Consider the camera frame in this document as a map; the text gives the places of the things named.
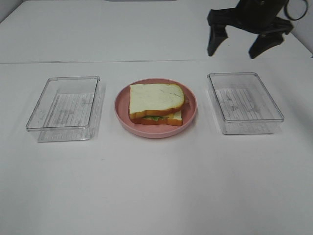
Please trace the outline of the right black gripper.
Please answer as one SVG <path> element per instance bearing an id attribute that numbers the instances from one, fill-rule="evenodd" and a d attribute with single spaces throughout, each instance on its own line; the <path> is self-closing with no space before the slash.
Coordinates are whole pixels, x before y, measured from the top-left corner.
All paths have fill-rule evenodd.
<path id="1" fill-rule="evenodd" d="M 290 21 L 277 17 L 286 3 L 285 0 L 241 0 L 233 8 L 210 10 L 207 17 L 210 25 L 208 55 L 213 56 L 220 44 L 228 38 L 227 25 L 254 34 L 270 33 L 257 37 L 249 49 L 251 59 L 282 44 L 282 33 L 275 32 L 289 34 L 293 29 Z"/>

